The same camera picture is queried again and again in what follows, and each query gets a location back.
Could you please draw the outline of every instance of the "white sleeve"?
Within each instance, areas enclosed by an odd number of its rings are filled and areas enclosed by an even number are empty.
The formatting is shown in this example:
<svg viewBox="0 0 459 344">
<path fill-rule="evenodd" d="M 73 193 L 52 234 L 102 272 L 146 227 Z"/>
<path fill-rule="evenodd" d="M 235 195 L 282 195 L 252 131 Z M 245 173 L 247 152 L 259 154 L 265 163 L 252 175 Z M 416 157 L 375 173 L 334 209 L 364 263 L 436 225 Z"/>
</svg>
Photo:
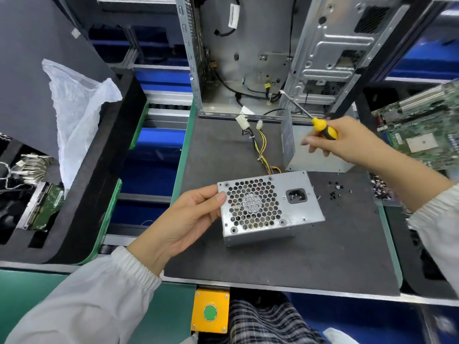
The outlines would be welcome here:
<svg viewBox="0 0 459 344">
<path fill-rule="evenodd" d="M 118 247 L 65 279 L 20 320 L 5 344 L 124 344 L 160 283 Z"/>
<path fill-rule="evenodd" d="M 416 211 L 410 225 L 459 295 L 459 184 Z"/>
</svg>

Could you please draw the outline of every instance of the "power supply unit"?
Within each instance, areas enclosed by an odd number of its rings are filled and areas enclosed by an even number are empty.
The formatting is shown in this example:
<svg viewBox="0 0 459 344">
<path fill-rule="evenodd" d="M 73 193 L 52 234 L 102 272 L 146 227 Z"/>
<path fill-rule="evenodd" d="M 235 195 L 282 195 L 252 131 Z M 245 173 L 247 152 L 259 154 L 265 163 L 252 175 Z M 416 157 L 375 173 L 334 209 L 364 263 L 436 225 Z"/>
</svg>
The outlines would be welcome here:
<svg viewBox="0 0 459 344">
<path fill-rule="evenodd" d="M 226 246 L 293 236 L 325 220 L 306 172 L 218 183 L 226 190 L 221 207 Z"/>
</svg>

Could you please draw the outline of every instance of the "person's right hand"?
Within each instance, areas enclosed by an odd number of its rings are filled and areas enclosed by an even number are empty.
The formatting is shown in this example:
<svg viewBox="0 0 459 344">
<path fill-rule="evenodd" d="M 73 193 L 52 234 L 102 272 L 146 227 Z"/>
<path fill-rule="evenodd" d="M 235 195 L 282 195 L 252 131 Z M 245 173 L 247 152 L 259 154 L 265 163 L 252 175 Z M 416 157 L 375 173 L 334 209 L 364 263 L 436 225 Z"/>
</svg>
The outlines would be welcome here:
<svg viewBox="0 0 459 344">
<path fill-rule="evenodd" d="M 382 151 L 392 150 L 373 132 L 351 117 L 327 121 L 327 124 L 338 132 L 338 140 L 324 139 L 313 130 L 301 141 L 302 145 L 309 145 L 310 153 L 322 149 L 325 157 L 331 152 L 349 163 L 371 169 Z"/>
</svg>

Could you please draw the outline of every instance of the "hand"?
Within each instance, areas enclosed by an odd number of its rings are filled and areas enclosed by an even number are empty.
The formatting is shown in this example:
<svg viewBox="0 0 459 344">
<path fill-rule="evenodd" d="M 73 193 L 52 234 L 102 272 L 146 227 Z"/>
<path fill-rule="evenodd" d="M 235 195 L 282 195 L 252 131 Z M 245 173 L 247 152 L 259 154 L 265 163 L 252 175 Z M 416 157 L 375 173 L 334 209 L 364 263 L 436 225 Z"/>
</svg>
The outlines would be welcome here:
<svg viewBox="0 0 459 344">
<path fill-rule="evenodd" d="M 309 152 L 324 150 L 324 156 L 333 153 L 345 161 L 372 169 L 381 153 L 393 151 L 384 141 L 355 119 L 345 116 L 327 121 L 338 132 L 338 140 L 327 140 L 313 130 L 301 141 L 309 145 Z"/>
<path fill-rule="evenodd" d="M 226 193 L 218 193 L 217 185 L 183 193 L 128 246 L 128 251 L 159 275 L 171 257 L 187 249 L 221 217 L 225 200 Z"/>
</svg>

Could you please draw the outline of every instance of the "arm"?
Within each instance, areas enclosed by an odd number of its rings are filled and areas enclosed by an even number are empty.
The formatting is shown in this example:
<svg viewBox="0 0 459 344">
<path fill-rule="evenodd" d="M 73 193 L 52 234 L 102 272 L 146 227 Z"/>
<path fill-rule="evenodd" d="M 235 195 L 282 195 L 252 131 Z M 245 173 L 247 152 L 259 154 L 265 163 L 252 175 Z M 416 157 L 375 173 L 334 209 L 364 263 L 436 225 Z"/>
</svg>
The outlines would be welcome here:
<svg viewBox="0 0 459 344">
<path fill-rule="evenodd" d="M 452 288 L 459 295 L 459 185 L 399 153 L 351 117 L 329 121 L 338 140 L 315 132 L 303 139 L 309 152 L 323 149 L 381 176 L 411 211 L 410 224 Z"/>
<path fill-rule="evenodd" d="M 128 248 L 80 267 L 29 311 L 5 344 L 124 344 L 145 315 L 167 261 L 220 216 L 225 192 L 184 193 Z"/>
</svg>

